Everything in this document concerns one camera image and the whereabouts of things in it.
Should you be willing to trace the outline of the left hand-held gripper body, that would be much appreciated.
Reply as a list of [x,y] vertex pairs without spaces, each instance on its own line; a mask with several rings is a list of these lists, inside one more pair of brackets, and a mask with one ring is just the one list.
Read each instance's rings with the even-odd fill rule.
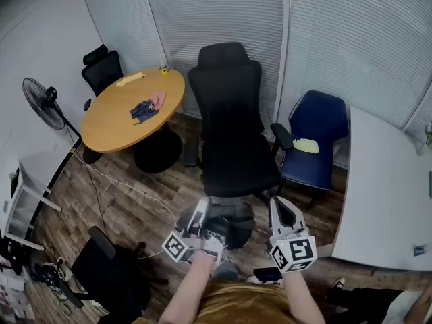
[[192,255],[201,250],[215,258],[216,265],[220,265],[227,248],[217,236],[209,234],[202,238],[197,227],[183,229],[181,232],[171,231],[161,247],[175,262],[190,261]]

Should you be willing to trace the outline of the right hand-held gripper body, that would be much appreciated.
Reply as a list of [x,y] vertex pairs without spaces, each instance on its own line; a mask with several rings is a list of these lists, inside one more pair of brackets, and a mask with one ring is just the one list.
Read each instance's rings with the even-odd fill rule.
[[280,273],[303,271],[317,260],[315,237],[308,228],[290,234],[271,236],[270,255]]

